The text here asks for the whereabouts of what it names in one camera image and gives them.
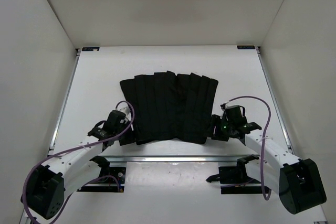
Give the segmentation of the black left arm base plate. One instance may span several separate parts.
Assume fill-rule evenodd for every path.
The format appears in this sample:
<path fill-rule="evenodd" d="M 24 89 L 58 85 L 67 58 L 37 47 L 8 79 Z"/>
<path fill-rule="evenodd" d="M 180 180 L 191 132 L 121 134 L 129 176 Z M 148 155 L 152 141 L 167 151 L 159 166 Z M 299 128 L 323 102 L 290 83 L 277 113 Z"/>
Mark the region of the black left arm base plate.
<path fill-rule="evenodd" d="M 127 164 L 110 163 L 109 169 L 102 169 L 98 180 L 84 185 L 77 192 L 123 193 L 125 188 Z"/>

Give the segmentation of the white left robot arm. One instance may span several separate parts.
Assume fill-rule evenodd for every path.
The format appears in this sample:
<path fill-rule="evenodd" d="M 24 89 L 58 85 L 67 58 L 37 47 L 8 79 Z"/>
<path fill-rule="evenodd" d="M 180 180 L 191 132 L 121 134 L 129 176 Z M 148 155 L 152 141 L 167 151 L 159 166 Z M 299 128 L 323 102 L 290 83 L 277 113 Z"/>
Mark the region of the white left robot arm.
<path fill-rule="evenodd" d="M 24 207 L 49 220 L 63 210 L 69 196 L 86 184 L 110 179 L 116 182 L 101 153 L 115 141 L 126 143 L 132 139 L 130 116 L 132 113 L 126 108 L 111 111 L 74 149 L 52 155 L 33 168 L 24 184 Z"/>

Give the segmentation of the aluminium table rail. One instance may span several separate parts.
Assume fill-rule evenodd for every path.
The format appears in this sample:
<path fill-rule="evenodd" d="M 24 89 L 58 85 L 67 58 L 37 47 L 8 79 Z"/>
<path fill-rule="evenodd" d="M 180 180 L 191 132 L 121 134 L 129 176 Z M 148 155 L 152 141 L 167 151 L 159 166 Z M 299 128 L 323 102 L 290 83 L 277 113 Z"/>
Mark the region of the aluminium table rail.
<path fill-rule="evenodd" d="M 182 163 L 182 162 L 236 162 L 237 159 L 243 158 L 244 155 L 238 156 L 105 156 L 111 163 Z"/>

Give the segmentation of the blue corner label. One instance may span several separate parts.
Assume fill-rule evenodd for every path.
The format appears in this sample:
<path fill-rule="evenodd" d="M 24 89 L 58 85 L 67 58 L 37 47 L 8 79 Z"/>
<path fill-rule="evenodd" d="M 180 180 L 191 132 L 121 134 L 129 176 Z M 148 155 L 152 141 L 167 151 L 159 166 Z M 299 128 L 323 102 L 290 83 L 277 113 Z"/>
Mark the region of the blue corner label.
<path fill-rule="evenodd" d="M 253 45 L 237 45 L 238 50 L 255 50 Z"/>
<path fill-rule="evenodd" d="M 99 51 L 100 47 L 82 47 L 81 51 Z"/>

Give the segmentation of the blue left corner label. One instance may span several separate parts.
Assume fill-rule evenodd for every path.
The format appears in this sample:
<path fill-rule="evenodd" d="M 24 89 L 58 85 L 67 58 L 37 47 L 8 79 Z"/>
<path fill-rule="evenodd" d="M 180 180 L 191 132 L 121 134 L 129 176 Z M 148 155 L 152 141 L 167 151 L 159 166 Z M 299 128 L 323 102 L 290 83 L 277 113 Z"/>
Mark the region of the blue left corner label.
<path fill-rule="evenodd" d="M 100 47 L 82 47 L 81 51 L 99 51 Z"/>

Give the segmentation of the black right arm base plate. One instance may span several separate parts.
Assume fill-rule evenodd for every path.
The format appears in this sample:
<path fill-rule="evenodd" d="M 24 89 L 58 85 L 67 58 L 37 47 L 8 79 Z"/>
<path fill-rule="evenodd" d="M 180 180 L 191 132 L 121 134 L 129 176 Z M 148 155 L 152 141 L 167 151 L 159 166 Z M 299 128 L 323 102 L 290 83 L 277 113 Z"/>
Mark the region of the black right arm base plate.
<path fill-rule="evenodd" d="M 262 194 L 260 182 L 247 175 L 246 165 L 259 161 L 256 155 L 239 158 L 236 166 L 220 166 L 218 174 L 206 179 L 208 183 L 219 182 L 222 195 L 256 195 Z"/>

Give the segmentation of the blue right corner label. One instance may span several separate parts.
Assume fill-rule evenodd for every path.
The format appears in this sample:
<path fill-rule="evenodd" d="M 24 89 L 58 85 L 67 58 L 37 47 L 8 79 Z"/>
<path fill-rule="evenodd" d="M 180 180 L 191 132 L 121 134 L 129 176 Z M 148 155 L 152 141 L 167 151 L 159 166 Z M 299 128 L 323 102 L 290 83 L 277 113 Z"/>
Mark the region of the blue right corner label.
<path fill-rule="evenodd" d="M 238 50 L 255 50 L 253 45 L 237 45 Z"/>

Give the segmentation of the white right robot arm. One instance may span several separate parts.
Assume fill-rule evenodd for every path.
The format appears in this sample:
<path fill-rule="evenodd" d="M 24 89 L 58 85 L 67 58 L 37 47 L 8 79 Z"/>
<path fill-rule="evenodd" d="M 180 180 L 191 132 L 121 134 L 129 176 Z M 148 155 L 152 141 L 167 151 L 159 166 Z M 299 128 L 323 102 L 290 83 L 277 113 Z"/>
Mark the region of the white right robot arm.
<path fill-rule="evenodd" d="M 327 196 L 317 164 L 291 154 L 265 135 L 252 134 L 261 129 L 257 123 L 247 121 L 245 108 L 239 105 L 224 108 L 222 116 L 212 115 L 208 132 L 213 140 L 238 139 L 254 154 L 239 158 L 230 171 L 219 172 L 206 181 L 236 179 L 242 186 L 257 180 L 263 183 L 265 193 L 275 192 L 291 214 L 325 203 Z"/>

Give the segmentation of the black pleated skirt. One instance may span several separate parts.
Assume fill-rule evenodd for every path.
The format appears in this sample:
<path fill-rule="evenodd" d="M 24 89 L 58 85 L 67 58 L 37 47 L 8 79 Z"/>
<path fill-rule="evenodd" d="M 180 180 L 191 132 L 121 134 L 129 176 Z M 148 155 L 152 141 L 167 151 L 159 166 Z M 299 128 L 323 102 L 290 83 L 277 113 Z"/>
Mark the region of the black pleated skirt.
<path fill-rule="evenodd" d="M 134 108 L 137 145 L 178 139 L 205 144 L 218 81 L 194 73 L 141 74 L 120 81 Z"/>

